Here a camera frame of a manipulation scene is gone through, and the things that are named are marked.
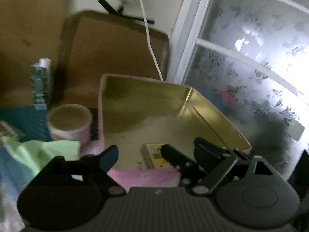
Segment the frosted glass door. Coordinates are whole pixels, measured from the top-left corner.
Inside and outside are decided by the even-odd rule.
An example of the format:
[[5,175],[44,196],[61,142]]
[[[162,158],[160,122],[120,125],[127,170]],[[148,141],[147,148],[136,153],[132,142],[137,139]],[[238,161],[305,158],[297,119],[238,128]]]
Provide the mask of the frosted glass door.
[[289,177],[308,149],[308,0],[183,0],[167,79],[197,89]]

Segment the teal patterned mat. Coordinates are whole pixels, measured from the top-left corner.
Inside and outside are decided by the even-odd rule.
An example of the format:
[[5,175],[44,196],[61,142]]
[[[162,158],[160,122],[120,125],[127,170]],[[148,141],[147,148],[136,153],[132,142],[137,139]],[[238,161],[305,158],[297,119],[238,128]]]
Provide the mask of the teal patterned mat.
[[21,142],[51,141],[47,127],[48,110],[37,111],[33,106],[1,109],[1,120],[7,122],[20,134]]

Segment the light green cloth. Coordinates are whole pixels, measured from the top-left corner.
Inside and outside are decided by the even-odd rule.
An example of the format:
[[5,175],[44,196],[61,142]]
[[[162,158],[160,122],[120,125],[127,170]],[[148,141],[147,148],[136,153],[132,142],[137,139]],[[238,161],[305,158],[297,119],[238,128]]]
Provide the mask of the light green cloth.
[[55,156],[72,161],[79,158],[80,142],[72,140],[21,142],[14,136],[3,136],[2,144],[7,152],[28,171],[30,182]]

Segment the brown tray leaning on wall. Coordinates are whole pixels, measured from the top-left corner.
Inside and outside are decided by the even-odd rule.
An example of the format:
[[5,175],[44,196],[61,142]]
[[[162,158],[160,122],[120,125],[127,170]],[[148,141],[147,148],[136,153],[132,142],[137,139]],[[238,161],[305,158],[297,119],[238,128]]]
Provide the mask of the brown tray leaning on wall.
[[146,33],[150,34],[152,49],[165,77],[169,55],[166,33],[146,29],[132,19],[95,11],[85,10],[68,17],[61,32],[52,102],[96,108],[104,74],[158,79]]

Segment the pink rectangular tin box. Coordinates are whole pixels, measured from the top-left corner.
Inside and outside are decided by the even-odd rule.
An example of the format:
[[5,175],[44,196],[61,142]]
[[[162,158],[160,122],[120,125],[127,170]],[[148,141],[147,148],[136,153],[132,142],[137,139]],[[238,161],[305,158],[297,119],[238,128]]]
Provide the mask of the pink rectangular tin box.
[[248,150],[250,143],[232,122],[196,89],[150,78],[105,74],[98,93],[99,154],[116,145],[117,163],[108,175],[125,190],[177,186],[174,168],[151,169],[147,145],[169,144],[193,157],[194,140],[202,137],[219,147]]

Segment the round pink tin can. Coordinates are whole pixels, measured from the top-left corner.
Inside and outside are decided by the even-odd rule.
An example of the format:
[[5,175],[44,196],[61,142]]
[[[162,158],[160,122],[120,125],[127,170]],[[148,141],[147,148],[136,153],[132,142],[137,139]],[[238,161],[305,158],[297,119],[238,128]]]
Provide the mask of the round pink tin can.
[[91,111],[79,104],[63,104],[47,114],[47,127],[52,140],[79,141],[84,147],[91,141]]

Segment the green drink carton white cap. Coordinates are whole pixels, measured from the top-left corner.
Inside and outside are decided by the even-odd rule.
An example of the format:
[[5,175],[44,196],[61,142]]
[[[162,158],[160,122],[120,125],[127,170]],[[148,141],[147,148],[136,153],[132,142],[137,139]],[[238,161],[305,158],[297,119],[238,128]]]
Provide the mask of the green drink carton white cap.
[[38,63],[32,65],[31,91],[34,108],[37,111],[47,110],[51,99],[51,60],[40,58]]

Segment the brown cardboard sheet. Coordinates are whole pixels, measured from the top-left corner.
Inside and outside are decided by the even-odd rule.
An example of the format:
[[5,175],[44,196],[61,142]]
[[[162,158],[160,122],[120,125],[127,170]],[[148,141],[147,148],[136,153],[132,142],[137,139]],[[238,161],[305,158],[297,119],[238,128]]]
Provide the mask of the brown cardboard sheet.
[[70,0],[1,0],[1,108],[30,106],[32,65],[55,67]]

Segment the small yellow card box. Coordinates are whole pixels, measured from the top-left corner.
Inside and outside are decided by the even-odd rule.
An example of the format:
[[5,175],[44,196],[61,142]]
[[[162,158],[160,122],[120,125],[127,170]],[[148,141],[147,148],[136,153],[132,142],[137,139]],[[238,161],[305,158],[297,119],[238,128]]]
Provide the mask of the small yellow card box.
[[164,143],[143,144],[141,154],[148,169],[172,168],[172,165],[161,155]]

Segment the light blue cloth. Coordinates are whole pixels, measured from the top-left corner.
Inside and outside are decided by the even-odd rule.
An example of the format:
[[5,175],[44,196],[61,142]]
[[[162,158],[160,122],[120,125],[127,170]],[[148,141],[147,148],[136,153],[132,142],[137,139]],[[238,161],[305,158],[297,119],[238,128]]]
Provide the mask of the light blue cloth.
[[1,179],[14,200],[28,183],[28,171],[16,161],[4,147],[1,147]]

